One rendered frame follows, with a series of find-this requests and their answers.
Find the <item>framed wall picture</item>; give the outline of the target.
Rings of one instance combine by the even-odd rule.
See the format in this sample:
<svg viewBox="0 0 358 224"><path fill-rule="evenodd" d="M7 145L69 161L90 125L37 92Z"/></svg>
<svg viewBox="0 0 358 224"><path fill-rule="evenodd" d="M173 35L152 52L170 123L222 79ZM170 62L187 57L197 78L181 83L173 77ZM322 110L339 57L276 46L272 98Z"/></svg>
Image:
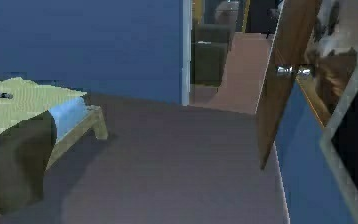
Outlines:
<svg viewBox="0 0 358 224"><path fill-rule="evenodd" d="M325 127L358 65L358 0L322 0L304 61L313 72L296 82Z"/></svg>

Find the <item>dark grey sofa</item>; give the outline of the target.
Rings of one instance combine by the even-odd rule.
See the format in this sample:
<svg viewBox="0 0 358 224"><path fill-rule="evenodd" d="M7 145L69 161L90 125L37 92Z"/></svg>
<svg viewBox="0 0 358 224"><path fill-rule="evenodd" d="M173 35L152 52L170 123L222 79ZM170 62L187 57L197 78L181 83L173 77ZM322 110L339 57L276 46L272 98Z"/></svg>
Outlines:
<svg viewBox="0 0 358 224"><path fill-rule="evenodd" d="M195 24L191 38L191 83L219 87L232 33L228 25Z"/></svg>

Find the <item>grey framed dark window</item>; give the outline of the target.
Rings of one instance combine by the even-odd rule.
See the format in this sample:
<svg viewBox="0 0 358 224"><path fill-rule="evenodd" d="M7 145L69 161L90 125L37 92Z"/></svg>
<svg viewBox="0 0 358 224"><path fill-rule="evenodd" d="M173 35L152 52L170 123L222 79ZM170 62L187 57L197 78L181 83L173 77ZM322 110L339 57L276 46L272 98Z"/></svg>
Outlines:
<svg viewBox="0 0 358 224"><path fill-rule="evenodd" d="M358 65L323 131L320 147L358 224Z"/></svg>

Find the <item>pale green bed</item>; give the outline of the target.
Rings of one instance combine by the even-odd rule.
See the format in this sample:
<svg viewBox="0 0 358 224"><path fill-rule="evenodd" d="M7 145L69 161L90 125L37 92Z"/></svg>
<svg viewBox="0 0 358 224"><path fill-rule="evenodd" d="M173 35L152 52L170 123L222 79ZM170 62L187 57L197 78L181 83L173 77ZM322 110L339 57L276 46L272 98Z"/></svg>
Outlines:
<svg viewBox="0 0 358 224"><path fill-rule="evenodd" d="M0 215L43 198L47 169L88 130L108 137L102 108L84 93L21 77L0 81Z"/></svg>

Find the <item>brown wooden room door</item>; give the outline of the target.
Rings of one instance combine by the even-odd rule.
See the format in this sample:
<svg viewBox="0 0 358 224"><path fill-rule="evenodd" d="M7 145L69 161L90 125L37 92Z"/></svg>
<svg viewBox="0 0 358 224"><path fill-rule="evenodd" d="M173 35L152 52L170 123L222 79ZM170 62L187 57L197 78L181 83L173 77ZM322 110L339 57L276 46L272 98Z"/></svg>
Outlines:
<svg viewBox="0 0 358 224"><path fill-rule="evenodd" d="M260 168L266 167L295 75L277 75L276 66L302 62L322 0L284 0L257 105Z"/></svg>

